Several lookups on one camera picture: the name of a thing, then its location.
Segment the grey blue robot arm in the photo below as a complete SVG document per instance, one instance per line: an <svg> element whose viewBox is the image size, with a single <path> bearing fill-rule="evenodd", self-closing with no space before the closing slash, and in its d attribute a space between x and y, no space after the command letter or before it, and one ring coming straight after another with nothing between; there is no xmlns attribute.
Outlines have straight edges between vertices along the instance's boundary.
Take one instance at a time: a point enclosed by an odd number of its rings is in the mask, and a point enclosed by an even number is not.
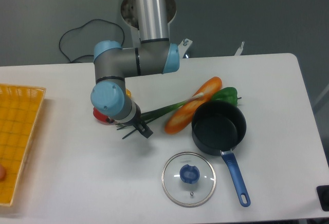
<svg viewBox="0 0 329 224"><path fill-rule="evenodd" d="M179 51L170 43L166 1L135 0L140 45L123 49L115 41L94 47L96 84L90 100L94 108L123 125L131 125L144 137L152 131L141 118L139 106L126 94L125 79L175 72Z"/></svg>

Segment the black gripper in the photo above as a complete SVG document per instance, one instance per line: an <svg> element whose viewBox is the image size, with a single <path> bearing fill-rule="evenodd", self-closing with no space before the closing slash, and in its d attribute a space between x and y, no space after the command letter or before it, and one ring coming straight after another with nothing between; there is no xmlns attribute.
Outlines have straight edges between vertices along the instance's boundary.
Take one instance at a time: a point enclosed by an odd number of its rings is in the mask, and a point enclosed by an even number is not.
<svg viewBox="0 0 329 224"><path fill-rule="evenodd" d="M149 138L153 135L153 131L147 126L146 123L142 122L141 111L139 107L132 107L127 117L120 120L121 124L126 126L131 125L139 131L145 138Z"/></svg>

